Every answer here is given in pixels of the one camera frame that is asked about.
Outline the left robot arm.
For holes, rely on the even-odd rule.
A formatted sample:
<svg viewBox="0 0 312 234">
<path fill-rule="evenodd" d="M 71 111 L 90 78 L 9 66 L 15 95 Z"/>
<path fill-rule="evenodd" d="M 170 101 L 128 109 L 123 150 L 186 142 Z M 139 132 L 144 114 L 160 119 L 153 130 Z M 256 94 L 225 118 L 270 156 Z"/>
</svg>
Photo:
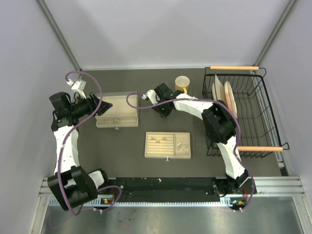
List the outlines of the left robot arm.
<svg viewBox="0 0 312 234">
<path fill-rule="evenodd" d="M 112 104 L 100 101 L 93 93 L 88 98 L 70 101 L 66 92 L 59 92 L 49 97 L 53 107 L 51 125 L 57 142 L 57 164 L 53 176 L 48 178 L 48 187 L 67 211 L 90 202 L 99 193 L 109 191 L 111 182 L 102 169 L 87 173 L 78 160 L 78 135 L 75 128 L 79 118 L 92 113 L 102 115 L 112 108 Z"/>
</svg>

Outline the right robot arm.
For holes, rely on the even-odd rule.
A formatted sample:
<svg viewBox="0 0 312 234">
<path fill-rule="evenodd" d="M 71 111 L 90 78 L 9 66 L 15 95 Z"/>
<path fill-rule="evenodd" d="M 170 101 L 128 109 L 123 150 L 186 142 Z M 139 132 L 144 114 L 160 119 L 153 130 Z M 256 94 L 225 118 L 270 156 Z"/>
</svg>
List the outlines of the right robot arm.
<svg viewBox="0 0 312 234">
<path fill-rule="evenodd" d="M 245 188 L 249 174 L 241 164 L 237 148 L 236 120 L 224 104 L 197 99 L 183 91 L 172 91 L 165 83 L 146 93 L 146 98 L 162 117 L 172 110 L 186 112 L 203 121 L 206 136 L 217 145 L 225 163 L 228 190 L 239 193 Z"/>
</svg>

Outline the beige jewelry tray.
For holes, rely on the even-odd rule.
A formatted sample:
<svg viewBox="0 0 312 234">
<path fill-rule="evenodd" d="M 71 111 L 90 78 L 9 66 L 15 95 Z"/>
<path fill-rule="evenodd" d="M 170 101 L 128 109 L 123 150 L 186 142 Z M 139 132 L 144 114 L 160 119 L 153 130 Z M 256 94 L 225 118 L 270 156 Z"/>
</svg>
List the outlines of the beige jewelry tray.
<svg viewBox="0 0 312 234">
<path fill-rule="evenodd" d="M 180 142 L 189 143 L 189 151 L 177 150 Z M 145 138 L 145 158 L 190 159 L 191 141 L 190 133 L 181 132 L 147 132 Z"/>
</svg>

